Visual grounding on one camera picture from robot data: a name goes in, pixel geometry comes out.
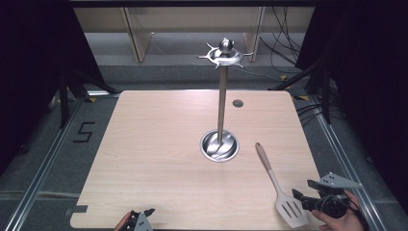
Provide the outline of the person's right hand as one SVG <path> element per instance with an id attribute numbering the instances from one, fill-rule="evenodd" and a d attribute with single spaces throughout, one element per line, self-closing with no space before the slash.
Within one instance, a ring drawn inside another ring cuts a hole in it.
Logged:
<path id="1" fill-rule="evenodd" d="M 354 211 L 359 210 L 358 198 L 349 191 L 344 193 L 350 200 L 351 209 L 348 209 L 341 218 L 331 218 L 318 210 L 312 211 L 312 215 L 323 222 L 323 225 L 319 227 L 320 231 L 365 231 L 364 225 L 354 213 Z"/>

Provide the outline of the black metal stand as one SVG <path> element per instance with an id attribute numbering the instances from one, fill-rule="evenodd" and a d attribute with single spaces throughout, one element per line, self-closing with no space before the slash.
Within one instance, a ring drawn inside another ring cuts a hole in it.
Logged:
<path id="1" fill-rule="evenodd" d="M 323 118 L 328 124 L 331 123 L 329 117 L 329 95 L 330 95 L 330 76 L 326 67 L 322 64 L 315 63 L 305 68 L 301 72 L 294 75 L 289 81 L 286 81 L 272 90 L 284 90 L 290 87 L 294 83 L 300 81 L 304 77 L 309 77 L 309 80 L 305 86 L 305 91 L 308 94 L 321 93 L 322 114 Z"/>
<path id="2" fill-rule="evenodd" d="M 78 69 L 66 68 L 59 77 L 59 94 L 62 114 L 61 127 L 65 127 L 70 118 L 67 92 L 70 90 L 75 98 L 84 99 L 89 95 L 84 84 L 94 85 L 106 91 L 108 94 L 120 93 L 120 90 L 108 86 L 102 76 L 96 78 Z"/>

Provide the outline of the person's left hand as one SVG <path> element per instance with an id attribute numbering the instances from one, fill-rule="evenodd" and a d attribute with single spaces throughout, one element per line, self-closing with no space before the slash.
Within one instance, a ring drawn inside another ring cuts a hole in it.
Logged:
<path id="1" fill-rule="evenodd" d="M 120 220 L 120 222 L 115 226 L 114 231 L 119 231 L 123 225 L 126 224 L 127 220 L 130 218 L 131 212 L 126 213 L 123 218 Z"/>

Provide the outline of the metal floor rail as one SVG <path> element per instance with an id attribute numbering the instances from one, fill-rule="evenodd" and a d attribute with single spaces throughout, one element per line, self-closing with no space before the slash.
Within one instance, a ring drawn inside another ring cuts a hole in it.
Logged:
<path id="1" fill-rule="evenodd" d="M 84 103 L 84 98 L 77 98 L 68 110 L 68 119 L 62 127 L 59 128 L 58 133 L 48 149 L 44 159 L 42 160 L 34 178 L 32 179 L 28 189 L 21 196 L 19 203 L 13 211 L 10 220 L 7 223 L 4 231 L 19 231 L 28 216 L 34 202 L 36 201 L 39 189 L 43 185 L 52 165 L 54 164 L 59 151 L 63 145 L 72 121 L 77 115 L 79 109 Z"/>
<path id="2" fill-rule="evenodd" d="M 328 142 L 333 149 L 334 155 L 336 156 L 342 171 L 344 172 L 344 177 L 360 183 L 361 179 L 348 159 L 346 152 L 344 151 L 344 148 L 332 127 L 332 124 L 327 122 L 327 119 L 323 116 L 323 114 L 317 114 L 317 120 L 325 137 L 328 139 Z M 370 231 L 388 231 L 387 226 L 381 219 L 376 206 L 371 201 L 370 195 L 366 188 L 362 186 L 361 188 L 351 188 L 351 190 L 360 200 L 361 211 L 367 219 Z"/>

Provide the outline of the beige wooden desk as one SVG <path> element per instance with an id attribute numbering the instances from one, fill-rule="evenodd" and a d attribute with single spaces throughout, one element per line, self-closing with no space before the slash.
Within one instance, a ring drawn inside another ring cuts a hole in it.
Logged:
<path id="1" fill-rule="evenodd" d="M 248 53 L 262 33 L 283 23 L 292 33 L 307 31 L 313 7 L 116 7 L 76 8 L 86 33 L 126 33 L 136 62 L 144 60 L 153 33 L 241 33 Z"/>

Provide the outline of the wooden handled slotted spatula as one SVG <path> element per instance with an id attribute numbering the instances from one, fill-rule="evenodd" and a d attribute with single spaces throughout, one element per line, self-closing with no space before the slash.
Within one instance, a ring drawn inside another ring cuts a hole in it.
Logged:
<path id="1" fill-rule="evenodd" d="M 277 178 L 272 170 L 265 149 L 258 142 L 255 143 L 255 149 L 275 188 L 276 191 L 275 208 L 277 212 L 291 228 L 298 228 L 309 224 L 311 221 L 308 215 L 302 211 L 301 203 L 294 197 L 287 195 L 282 191 L 277 181 Z"/>

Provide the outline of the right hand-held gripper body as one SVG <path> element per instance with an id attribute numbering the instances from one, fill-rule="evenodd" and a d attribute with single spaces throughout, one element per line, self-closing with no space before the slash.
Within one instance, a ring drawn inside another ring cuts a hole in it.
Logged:
<path id="1" fill-rule="evenodd" d="M 318 210 L 324 212 L 331 218 L 341 218 L 345 215 L 349 199 L 345 195 L 345 189 L 361 188 L 361 183 L 354 182 L 335 173 L 328 173 L 317 182 L 320 189 L 316 190 L 319 198 L 305 196 L 308 200 L 307 205 L 302 205 L 304 210 Z"/>

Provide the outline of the stainless steel utensil rack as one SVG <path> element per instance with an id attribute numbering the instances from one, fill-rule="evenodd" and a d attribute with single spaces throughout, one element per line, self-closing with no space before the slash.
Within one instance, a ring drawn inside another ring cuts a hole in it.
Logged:
<path id="1" fill-rule="evenodd" d="M 223 38 L 218 46 L 207 44 L 210 48 L 205 56 L 206 59 L 219 70 L 219 95 L 217 106 L 217 128 L 207 132 L 200 140 L 200 151 L 210 161 L 224 163 L 232 160 L 239 152 L 238 138 L 224 129 L 227 78 L 230 66 L 242 67 L 241 62 L 245 54 L 234 47 L 235 42 L 229 38 Z"/>

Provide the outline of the dark curtain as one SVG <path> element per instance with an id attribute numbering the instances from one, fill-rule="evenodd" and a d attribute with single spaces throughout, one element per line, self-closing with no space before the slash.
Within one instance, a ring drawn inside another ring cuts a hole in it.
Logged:
<path id="1" fill-rule="evenodd" d="M 408 0 L 333 0 L 315 7 L 296 64 L 314 63 L 344 23 L 327 61 L 346 115 L 408 214 Z"/>
<path id="2" fill-rule="evenodd" d="M 0 175 L 64 79 L 104 84 L 69 0 L 0 0 Z"/>

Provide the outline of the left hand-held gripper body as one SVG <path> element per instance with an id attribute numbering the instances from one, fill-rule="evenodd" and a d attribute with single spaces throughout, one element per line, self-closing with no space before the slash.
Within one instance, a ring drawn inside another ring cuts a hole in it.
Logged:
<path id="1" fill-rule="evenodd" d="M 149 217 L 146 217 L 143 212 L 137 213 L 135 218 L 127 220 L 126 224 L 122 226 L 122 231 L 153 231 L 153 227 L 148 220 Z"/>

